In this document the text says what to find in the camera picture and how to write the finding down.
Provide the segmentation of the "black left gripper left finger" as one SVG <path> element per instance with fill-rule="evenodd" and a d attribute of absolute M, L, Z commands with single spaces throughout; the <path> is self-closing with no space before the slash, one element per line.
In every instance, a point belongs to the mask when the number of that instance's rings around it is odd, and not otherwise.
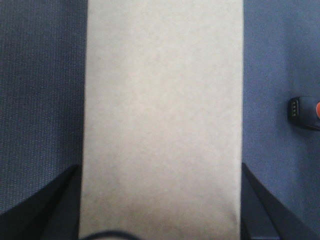
<path fill-rule="evenodd" d="M 2 240 L 76 240 L 81 166 L 68 167 L 34 195 L 0 216 Z"/>

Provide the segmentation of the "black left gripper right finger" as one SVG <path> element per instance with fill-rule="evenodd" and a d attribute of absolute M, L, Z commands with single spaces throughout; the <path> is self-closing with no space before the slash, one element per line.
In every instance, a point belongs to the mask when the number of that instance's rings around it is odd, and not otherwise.
<path fill-rule="evenodd" d="M 255 177 L 241 166 L 240 238 L 242 240 L 318 240 L 305 225 Z"/>

